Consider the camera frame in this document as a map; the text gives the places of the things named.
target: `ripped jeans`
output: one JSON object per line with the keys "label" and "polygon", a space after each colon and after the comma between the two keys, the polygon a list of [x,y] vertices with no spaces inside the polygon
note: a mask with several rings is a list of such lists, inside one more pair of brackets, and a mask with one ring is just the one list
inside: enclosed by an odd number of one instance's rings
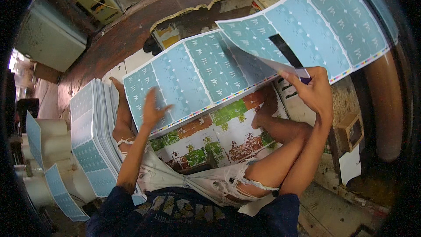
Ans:
{"label": "ripped jeans", "polygon": [[[152,192],[156,189],[166,187],[187,187],[194,189],[200,195],[212,200],[221,207],[234,206],[239,208],[247,202],[259,200],[261,198],[240,191],[236,187],[238,182],[251,184],[270,191],[279,190],[279,188],[266,187],[260,182],[248,180],[244,177],[244,173],[248,166],[256,161],[257,159],[252,158],[227,167],[201,171],[191,175],[182,175],[161,161],[155,152],[151,148],[148,148],[145,150],[143,156],[138,184],[144,192]],[[231,195],[243,201],[241,203],[235,202],[228,199],[227,195]]]}

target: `leg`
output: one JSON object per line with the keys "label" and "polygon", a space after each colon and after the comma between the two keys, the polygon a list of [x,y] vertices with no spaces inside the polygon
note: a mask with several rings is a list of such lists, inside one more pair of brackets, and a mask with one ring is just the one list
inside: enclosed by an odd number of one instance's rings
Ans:
{"label": "leg", "polygon": [[[244,176],[246,179],[260,182],[262,185],[272,188],[277,188],[282,184],[306,145],[312,130],[312,127],[306,123],[271,117],[277,109],[276,104],[276,96],[267,94],[263,107],[253,119],[252,127],[264,128],[283,146],[269,156],[251,164],[245,171]],[[270,193],[270,191],[243,183],[239,183],[237,188],[255,197],[263,197]]]}
{"label": "leg", "polygon": [[[112,137],[119,142],[120,140],[130,141],[134,139],[134,134],[131,130],[132,126],[132,116],[130,113],[129,104],[127,103],[124,86],[114,77],[110,77],[110,80],[113,82],[114,86],[117,88],[119,95],[119,102],[117,108],[117,120],[115,123],[114,130],[112,132]],[[122,143],[119,145],[119,148],[122,153],[128,153],[131,145]]]}

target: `left hand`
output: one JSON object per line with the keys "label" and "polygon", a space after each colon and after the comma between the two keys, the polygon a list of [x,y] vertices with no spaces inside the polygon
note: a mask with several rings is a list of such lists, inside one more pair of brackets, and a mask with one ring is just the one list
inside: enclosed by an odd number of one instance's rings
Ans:
{"label": "left hand", "polygon": [[146,94],[146,101],[143,107],[143,125],[149,129],[153,129],[158,121],[165,116],[165,112],[173,105],[170,104],[162,110],[156,109],[156,87],[152,87]]}

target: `dark blue t-shirt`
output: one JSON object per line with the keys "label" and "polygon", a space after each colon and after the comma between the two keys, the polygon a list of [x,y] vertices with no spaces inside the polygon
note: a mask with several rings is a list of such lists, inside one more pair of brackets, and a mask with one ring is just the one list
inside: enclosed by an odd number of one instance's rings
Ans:
{"label": "dark blue t-shirt", "polygon": [[297,236],[297,195],[278,196],[250,217],[219,207],[192,189],[169,187],[147,195],[135,207],[130,194],[114,187],[87,222],[91,236]]}

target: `stack of printed sheets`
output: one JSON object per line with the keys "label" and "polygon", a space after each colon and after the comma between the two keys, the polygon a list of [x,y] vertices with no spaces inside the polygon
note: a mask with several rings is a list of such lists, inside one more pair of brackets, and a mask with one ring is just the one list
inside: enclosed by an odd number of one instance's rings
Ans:
{"label": "stack of printed sheets", "polygon": [[[115,186],[123,162],[112,131],[119,96],[113,85],[90,81],[70,100],[71,149],[97,197],[107,197]],[[136,186],[134,204],[145,202]]]}

